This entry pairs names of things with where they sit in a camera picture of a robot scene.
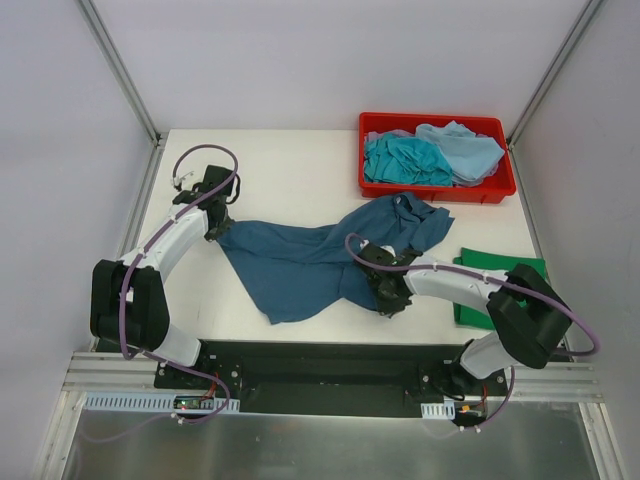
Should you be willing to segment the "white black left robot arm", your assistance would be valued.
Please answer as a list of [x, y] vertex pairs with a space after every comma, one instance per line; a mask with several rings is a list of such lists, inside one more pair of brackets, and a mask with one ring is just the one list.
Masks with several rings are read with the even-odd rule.
[[101, 260], [92, 273], [90, 330], [105, 341], [178, 364], [188, 388], [204, 387], [210, 363], [202, 342], [172, 324], [164, 283], [199, 240], [213, 241], [232, 224], [227, 206], [239, 196], [232, 170], [209, 165], [204, 178], [180, 191], [156, 230], [120, 259]]

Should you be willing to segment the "dark blue t shirt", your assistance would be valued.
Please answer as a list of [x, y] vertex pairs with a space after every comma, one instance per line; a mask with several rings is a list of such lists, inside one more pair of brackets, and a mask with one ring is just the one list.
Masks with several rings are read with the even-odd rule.
[[347, 235], [397, 253], [424, 253], [444, 240], [453, 223], [449, 210], [406, 192], [376, 198], [321, 227], [239, 221], [217, 243], [258, 310], [278, 324], [311, 318], [340, 299], [376, 308], [365, 273], [345, 248]]

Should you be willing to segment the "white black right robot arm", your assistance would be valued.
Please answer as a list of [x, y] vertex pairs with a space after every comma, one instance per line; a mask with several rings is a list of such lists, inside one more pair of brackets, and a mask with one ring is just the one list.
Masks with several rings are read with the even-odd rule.
[[466, 342], [453, 360], [428, 375], [434, 390], [453, 399], [473, 394], [492, 374], [515, 364], [544, 368], [559, 353], [558, 345], [572, 325], [564, 302], [529, 265], [482, 270], [439, 262], [411, 249], [396, 255], [389, 247], [368, 242], [356, 263], [385, 316], [403, 311], [414, 296], [425, 296], [490, 318], [492, 331]]

